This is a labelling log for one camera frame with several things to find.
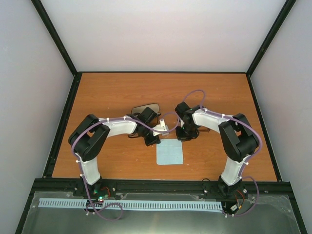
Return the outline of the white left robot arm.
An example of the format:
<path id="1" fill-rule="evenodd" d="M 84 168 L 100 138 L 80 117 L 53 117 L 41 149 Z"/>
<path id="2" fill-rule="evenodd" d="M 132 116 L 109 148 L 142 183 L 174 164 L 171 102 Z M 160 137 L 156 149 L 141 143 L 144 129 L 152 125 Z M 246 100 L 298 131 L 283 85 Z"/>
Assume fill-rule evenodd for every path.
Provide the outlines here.
<path id="1" fill-rule="evenodd" d="M 118 118 L 98 118 L 89 114 L 70 135 L 68 142 L 78 159 L 84 190 L 90 196 L 101 192 L 101 179 L 97 156 L 109 137 L 127 135 L 128 138 L 144 139 L 146 146 L 160 143 L 158 135 L 152 130 L 159 121 L 157 112 L 146 107 L 140 113 L 133 113 Z"/>

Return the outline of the brown sunglasses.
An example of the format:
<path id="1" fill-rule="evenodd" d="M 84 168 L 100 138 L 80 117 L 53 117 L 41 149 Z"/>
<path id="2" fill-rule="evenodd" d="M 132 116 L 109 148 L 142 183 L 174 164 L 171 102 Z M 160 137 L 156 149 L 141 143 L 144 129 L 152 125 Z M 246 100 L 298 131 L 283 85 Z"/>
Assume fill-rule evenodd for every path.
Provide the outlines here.
<path id="1" fill-rule="evenodd" d="M 198 131 L 199 132 L 209 132 L 211 129 L 210 128 L 207 128 L 207 127 L 200 127 L 199 129 L 198 129 Z"/>

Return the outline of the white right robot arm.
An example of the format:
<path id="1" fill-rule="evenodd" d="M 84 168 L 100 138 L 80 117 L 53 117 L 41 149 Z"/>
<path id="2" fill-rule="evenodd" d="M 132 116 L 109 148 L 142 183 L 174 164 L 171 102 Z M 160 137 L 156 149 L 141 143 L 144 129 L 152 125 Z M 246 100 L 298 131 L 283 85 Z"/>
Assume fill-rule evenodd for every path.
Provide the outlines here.
<path id="1" fill-rule="evenodd" d="M 175 112 L 180 117 L 180 126 L 175 129 L 177 139 L 180 141 L 197 138 L 200 127 L 206 127 L 220 134 L 227 161 L 218 179 L 218 190 L 223 197 L 233 195 L 239 187 L 242 172 L 249 159 L 262 149 L 260 135 L 241 113 L 228 116 L 200 106 L 191 108 L 185 102 L 178 104 Z"/>

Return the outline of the black glasses case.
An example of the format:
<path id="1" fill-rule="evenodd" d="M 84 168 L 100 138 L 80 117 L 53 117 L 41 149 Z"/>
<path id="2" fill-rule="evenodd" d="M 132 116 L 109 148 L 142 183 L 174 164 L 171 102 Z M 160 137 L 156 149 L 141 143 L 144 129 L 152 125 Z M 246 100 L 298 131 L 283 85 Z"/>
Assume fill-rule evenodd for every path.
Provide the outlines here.
<path id="1" fill-rule="evenodd" d="M 157 113 L 158 116 L 161 115 L 161 113 L 159 112 L 160 108 L 157 103 L 150 103 L 150 104 L 145 104 L 145 105 L 134 107 L 131 110 L 131 114 L 134 115 L 135 113 L 142 113 L 147 107 L 153 110 L 155 113 Z"/>

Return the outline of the light blue cleaning cloth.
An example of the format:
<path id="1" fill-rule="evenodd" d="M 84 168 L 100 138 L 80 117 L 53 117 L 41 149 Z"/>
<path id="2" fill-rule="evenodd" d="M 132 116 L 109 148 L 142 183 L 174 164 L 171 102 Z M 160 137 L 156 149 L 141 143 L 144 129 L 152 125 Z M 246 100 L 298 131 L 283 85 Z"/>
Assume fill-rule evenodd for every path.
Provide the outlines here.
<path id="1" fill-rule="evenodd" d="M 162 139 L 156 147 L 157 165 L 182 165 L 183 147 L 177 139 Z"/>

